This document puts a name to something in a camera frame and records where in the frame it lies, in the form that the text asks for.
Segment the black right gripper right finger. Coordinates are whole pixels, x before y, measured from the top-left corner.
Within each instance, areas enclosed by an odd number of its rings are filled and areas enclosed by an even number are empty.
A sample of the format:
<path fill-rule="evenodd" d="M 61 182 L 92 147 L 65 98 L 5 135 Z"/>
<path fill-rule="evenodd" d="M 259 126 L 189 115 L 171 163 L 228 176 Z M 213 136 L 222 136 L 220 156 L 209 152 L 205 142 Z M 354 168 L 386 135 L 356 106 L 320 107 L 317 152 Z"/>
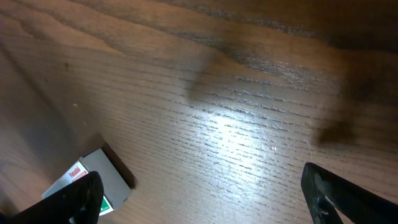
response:
<path fill-rule="evenodd" d="M 301 188 L 315 224 L 397 223 L 397 204 L 314 164 L 304 165 Z"/>

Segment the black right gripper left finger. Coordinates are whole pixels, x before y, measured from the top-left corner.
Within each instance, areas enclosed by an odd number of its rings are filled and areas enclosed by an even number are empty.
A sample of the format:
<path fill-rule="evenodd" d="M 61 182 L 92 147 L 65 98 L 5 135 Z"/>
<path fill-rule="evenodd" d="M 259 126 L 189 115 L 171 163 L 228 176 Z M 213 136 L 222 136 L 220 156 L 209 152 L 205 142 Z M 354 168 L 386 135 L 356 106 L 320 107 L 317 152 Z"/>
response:
<path fill-rule="evenodd" d="M 96 224 L 104 196 L 97 171 L 90 172 L 35 205 L 8 218 L 8 223 Z"/>

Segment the white Panadol medicine box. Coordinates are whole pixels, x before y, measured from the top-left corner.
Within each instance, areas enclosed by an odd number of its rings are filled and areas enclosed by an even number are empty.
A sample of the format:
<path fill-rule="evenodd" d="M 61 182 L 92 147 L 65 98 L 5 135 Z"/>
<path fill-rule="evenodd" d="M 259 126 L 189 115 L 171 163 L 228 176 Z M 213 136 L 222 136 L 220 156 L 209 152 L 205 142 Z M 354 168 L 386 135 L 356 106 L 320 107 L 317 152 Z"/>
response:
<path fill-rule="evenodd" d="M 104 187 L 99 215 L 103 216 L 119 209 L 129 198 L 131 189 L 116 167 L 112 165 L 110 157 L 102 149 L 97 149 L 86 156 L 80 157 L 41 197 L 43 199 L 49 197 L 92 171 L 99 173 Z"/>

